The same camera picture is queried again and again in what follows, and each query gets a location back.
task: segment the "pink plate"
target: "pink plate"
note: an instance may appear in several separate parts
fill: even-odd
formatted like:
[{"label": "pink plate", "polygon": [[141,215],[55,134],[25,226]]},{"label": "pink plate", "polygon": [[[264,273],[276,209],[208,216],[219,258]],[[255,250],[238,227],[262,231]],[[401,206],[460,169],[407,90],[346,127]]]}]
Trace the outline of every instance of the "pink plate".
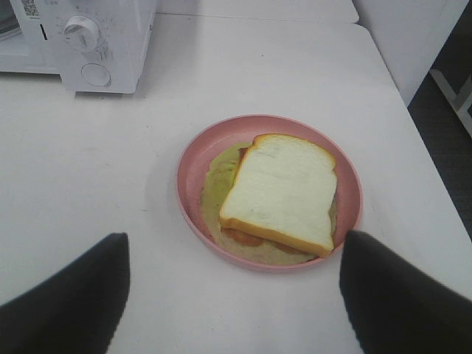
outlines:
[{"label": "pink plate", "polygon": [[284,133],[310,140],[328,150],[336,158],[337,219],[333,252],[342,247],[346,232],[354,229],[361,218],[362,193],[357,173],[347,156],[334,142],[308,125],[283,117],[260,114],[235,117],[216,123],[197,135],[182,154],[176,174],[177,198],[182,214],[194,233],[211,250],[240,266],[258,271],[290,271],[312,266],[323,261],[323,258],[296,265],[266,265],[234,256],[213,242],[202,220],[200,196],[209,163],[231,145],[237,142],[250,142],[262,133]]}]

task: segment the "table surface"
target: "table surface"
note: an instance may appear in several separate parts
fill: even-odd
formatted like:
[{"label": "table surface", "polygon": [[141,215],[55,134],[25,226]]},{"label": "table surface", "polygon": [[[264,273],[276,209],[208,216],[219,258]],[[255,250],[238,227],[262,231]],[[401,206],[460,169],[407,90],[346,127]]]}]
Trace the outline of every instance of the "table surface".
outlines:
[{"label": "table surface", "polygon": [[337,142],[363,185],[359,229],[472,298],[471,242],[363,27],[159,15],[134,95],[73,94],[56,76],[0,81],[0,303],[127,232],[131,292],[110,353],[361,353],[341,253],[292,274],[248,271],[181,216],[186,144],[254,113]]},{"label": "table surface", "polygon": [[160,13],[355,23],[351,0],[160,0]]}]

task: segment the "microwave door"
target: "microwave door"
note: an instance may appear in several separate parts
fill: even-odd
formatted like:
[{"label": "microwave door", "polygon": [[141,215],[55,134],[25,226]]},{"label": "microwave door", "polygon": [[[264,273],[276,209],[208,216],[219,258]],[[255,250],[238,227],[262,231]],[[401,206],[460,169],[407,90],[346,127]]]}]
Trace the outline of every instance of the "microwave door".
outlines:
[{"label": "microwave door", "polygon": [[20,31],[10,0],[0,0],[0,40]]}]

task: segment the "white wall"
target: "white wall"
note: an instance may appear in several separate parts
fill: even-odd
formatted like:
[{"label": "white wall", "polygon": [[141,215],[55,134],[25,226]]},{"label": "white wall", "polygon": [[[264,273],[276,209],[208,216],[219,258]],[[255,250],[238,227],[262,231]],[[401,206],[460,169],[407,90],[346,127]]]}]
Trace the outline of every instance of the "white wall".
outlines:
[{"label": "white wall", "polygon": [[353,0],[409,104],[468,0]]}]

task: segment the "sandwich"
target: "sandwich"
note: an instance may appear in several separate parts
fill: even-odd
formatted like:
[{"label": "sandwich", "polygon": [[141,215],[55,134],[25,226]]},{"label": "sandwich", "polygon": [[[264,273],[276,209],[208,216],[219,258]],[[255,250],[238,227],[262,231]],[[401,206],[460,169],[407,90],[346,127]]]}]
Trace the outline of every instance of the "sandwich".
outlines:
[{"label": "sandwich", "polygon": [[210,164],[201,213],[213,240],[259,263],[290,265],[333,250],[335,159],[295,136],[263,134]]}]

